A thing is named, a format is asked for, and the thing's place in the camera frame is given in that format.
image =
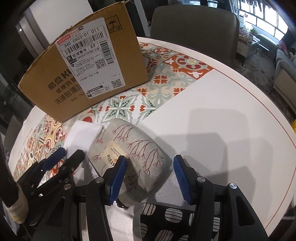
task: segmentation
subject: chair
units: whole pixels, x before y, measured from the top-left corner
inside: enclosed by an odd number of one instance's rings
[[[206,6],[170,5],[154,11],[150,36],[206,54],[230,67],[236,55],[239,20]]]
[[[17,139],[17,136],[22,128],[22,123],[13,116],[11,118],[11,121],[8,125],[5,138],[3,141],[3,145],[6,149],[6,151],[10,154],[11,149],[15,143],[15,140]]]

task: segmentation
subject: silver bolt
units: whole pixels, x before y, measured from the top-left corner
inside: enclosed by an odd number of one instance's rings
[[[65,190],[68,190],[68,189],[70,189],[71,187],[72,187],[72,185],[71,185],[70,183],[68,183],[68,184],[65,184],[64,189],[65,189]]]
[[[197,181],[200,183],[204,183],[205,182],[205,178],[204,177],[198,177]]]
[[[229,187],[232,188],[232,189],[236,189],[237,188],[237,185],[235,183],[230,183],[229,184]]]
[[[101,183],[103,181],[104,181],[104,178],[102,178],[102,177],[97,177],[96,178],[96,183]]]

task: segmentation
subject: carpet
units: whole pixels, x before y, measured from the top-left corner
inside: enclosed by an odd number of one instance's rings
[[[275,61],[267,57],[266,52],[260,48],[257,53],[245,59],[244,66],[242,66],[241,58],[237,56],[234,60],[234,70],[256,85],[291,124],[296,119],[296,114],[281,95],[273,89],[275,64]]]

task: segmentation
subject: qr code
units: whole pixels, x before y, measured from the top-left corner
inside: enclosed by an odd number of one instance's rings
[[[117,79],[115,81],[111,81],[111,84],[112,84],[112,86],[113,86],[114,89],[117,88],[117,87],[122,86],[122,83],[121,83],[121,80],[120,79]]]
[[[98,69],[106,66],[106,63],[105,63],[105,60],[104,59],[99,59],[99,60],[95,61],[95,64],[96,64],[96,67]]]

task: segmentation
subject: beige label patch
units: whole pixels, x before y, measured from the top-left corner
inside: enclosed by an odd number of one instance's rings
[[[107,163],[109,167],[115,166],[115,163],[120,155],[128,157],[122,148],[113,140],[109,141],[108,145],[100,154],[101,158]]]

